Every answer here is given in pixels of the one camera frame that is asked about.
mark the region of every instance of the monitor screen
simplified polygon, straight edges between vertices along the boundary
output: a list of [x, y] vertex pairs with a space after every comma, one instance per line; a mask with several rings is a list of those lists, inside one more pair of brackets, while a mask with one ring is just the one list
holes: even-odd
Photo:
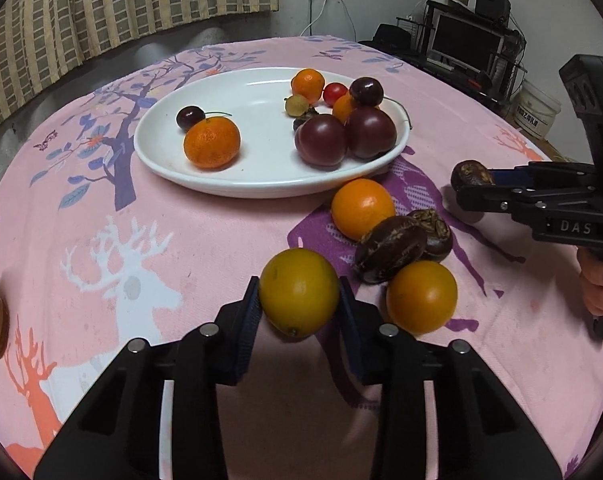
[[477, 72], [490, 72], [492, 55], [499, 51], [502, 38], [489, 30], [441, 14], [431, 49]]

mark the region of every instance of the plate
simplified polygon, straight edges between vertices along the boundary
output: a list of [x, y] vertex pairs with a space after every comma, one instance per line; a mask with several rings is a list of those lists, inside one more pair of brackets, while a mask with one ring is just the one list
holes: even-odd
[[[317, 193], [374, 173], [404, 149], [410, 133], [406, 110], [384, 99], [380, 108], [397, 126], [397, 144], [385, 155], [362, 161], [348, 155], [330, 171], [312, 168], [294, 145], [293, 119], [284, 111], [291, 79], [299, 68], [249, 68], [194, 81], [160, 99], [137, 126], [134, 146], [154, 173], [200, 192], [235, 198], [283, 198]], [[326, 83], [350, 86], [353, 79], [322, 72]], [[220, 171], [202, 171], [184, 155], [184, 133], [176, 123], [178, 111], [196, 105], [205, 112], [226, 112], [240, 129], [242, 147], [234, 163]], [[320, 113], [330, 108], [320, 102]]]

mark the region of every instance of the metal screw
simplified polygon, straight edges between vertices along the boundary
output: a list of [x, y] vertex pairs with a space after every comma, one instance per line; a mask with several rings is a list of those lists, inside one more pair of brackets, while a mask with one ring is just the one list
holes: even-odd
[[399, 329], [393, 323], [384, 323], [379, 327], [379, 333], [386, 337], [395, 337], [399, 333]]
[[130, 341], [126, 348], [128, 348], [129, 352], [136, 354], [137, 352], [141, 352], [142, 350], [144, 350], [144, 348], [146, 348], [146, 341], [138, 337], [137, 339], [133, 339], [132, 341]]
[[467, 354], [470, 352], [470, 345], [463, 339], [456, 339], [451, 343], [451, 347], [457, 354]]
[[220, 331], [220, 328], [215, 323], [206, 323], [199, 327], [199, 333], [204, 337], [213, 337], [217, 335]]

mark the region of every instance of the red tomato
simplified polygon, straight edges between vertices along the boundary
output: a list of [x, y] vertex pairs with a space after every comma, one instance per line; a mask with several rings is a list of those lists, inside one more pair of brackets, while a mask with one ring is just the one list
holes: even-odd
[[348, 88], [341, 83], [330, 83], [324, 89], [324, 101], [331, 108], [335, 102], [342, 96], [348, 93]]

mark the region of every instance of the hand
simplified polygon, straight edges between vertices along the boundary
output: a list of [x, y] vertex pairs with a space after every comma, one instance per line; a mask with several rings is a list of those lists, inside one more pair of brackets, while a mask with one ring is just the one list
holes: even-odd
[[603, 316], [603, 262], [586, 248], [577, 250], [584, 303], [594, 316]]

